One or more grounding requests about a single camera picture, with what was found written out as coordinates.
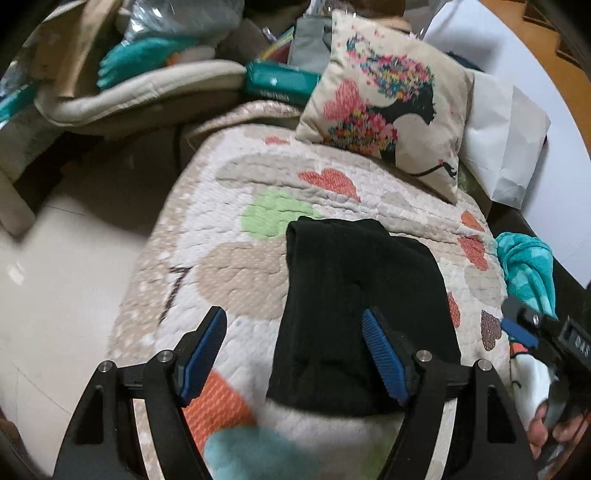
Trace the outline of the person right hand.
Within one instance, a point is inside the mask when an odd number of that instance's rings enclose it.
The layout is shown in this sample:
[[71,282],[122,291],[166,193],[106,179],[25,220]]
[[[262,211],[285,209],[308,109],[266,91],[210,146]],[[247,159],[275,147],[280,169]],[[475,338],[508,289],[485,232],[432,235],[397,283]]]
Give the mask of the person right hand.
[[567,450],[572,450],[589,426],[590,415],[578,415],[566,422],[556,424],[552,430],[549,430],[544,424],[547,410],[548,402],[544,401],[538,406],[527,430],[528,443],[535,460],[540,457],[542,448],[549,438],[553,438]]

